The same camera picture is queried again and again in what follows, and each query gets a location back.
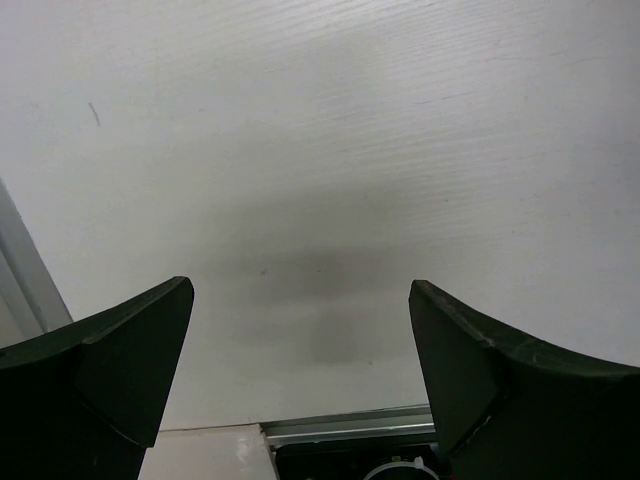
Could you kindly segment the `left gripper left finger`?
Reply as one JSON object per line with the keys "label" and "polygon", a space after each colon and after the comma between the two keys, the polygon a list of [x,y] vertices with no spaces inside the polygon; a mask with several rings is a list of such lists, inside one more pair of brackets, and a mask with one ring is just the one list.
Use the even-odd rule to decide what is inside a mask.
{"label": "left gripper left finger", "polygon": [[1,351],[4,479],[135,479],[156,442],[194,303],[171,278]]}

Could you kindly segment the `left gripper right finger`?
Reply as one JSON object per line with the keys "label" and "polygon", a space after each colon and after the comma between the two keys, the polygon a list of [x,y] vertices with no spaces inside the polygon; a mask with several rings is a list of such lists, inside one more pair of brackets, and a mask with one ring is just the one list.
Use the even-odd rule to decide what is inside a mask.
{"label": "left gripper right finger", "polygon": [[639,371],[540,340],[425,280],[413,336],[457,479],[635,479]]}

